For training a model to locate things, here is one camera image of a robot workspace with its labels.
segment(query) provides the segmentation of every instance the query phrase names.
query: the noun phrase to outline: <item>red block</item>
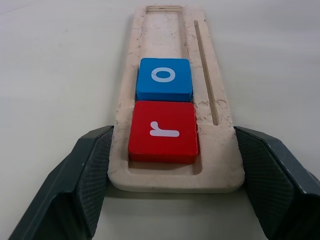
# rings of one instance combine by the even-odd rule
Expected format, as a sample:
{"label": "red block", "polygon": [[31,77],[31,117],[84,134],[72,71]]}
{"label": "red block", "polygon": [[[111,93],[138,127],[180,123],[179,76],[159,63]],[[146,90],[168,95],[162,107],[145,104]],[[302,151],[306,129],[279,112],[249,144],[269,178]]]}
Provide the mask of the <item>red block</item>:
{"label": "red block", "polygon": [[198,153],[194,105],[138,101],[128,151],[132,161],[192,164]]}

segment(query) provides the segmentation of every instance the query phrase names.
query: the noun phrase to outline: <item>blue tile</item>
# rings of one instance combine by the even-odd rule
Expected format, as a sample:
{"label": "blue tile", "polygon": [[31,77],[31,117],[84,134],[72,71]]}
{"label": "blue tile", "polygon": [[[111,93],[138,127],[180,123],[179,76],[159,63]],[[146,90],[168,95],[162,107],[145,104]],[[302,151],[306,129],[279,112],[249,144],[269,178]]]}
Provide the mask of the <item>blue tile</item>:
{"label": "blue tile", "polygon": [[136,84],[138,101],[190,102],[190,63],[183,58],[143,58]]}

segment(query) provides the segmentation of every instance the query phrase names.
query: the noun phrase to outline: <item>table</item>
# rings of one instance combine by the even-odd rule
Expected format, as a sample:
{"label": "table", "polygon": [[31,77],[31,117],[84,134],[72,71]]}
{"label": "table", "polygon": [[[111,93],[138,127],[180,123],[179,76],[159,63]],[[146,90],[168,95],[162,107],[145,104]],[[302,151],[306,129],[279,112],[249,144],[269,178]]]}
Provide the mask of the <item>table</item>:
{"label": "table", "polygon": [[[134,9],[144,2],[0,3],[1,239],[76,140],[113,124]],[[205,9],[234,125],[281,139],[320,178],[320,3],[175,2]],[[173,194],[110,186],[94,240],[151,238],[266,239],[244,189]]]}

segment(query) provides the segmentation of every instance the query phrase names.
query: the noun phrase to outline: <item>square block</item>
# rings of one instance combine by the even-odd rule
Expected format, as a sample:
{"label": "square block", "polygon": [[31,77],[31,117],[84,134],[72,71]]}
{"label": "square block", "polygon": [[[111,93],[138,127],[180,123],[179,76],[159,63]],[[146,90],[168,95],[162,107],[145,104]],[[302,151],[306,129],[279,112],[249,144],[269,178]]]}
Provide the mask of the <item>square block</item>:
{"label": "square block", "polygon": [[194,105],[137,101],[128,152],[130,159],[137,162],[192,164],[198,153]]}
{"label": "square block", "polygon": [[137,100],[190,102],[190,63],[183,58],[143,58],[136,84]]}

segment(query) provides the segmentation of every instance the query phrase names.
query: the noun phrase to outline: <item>wooden board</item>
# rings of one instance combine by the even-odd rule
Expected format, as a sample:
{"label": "wooden board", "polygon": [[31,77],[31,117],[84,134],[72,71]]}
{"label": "wooden board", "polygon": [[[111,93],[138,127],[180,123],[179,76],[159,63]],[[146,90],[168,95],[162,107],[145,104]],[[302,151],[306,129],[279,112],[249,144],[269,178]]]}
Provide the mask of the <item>wooden board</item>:
{"label": "wooden board", "polygon": [[[190,61],[199,155],[194,164],[133,162],[128,141],[142,58]],[[227,193],[245,179],[242,158],[204,12],[154,5],[138,8],[131,29],[109,156],[108,177],[119,189]]]}

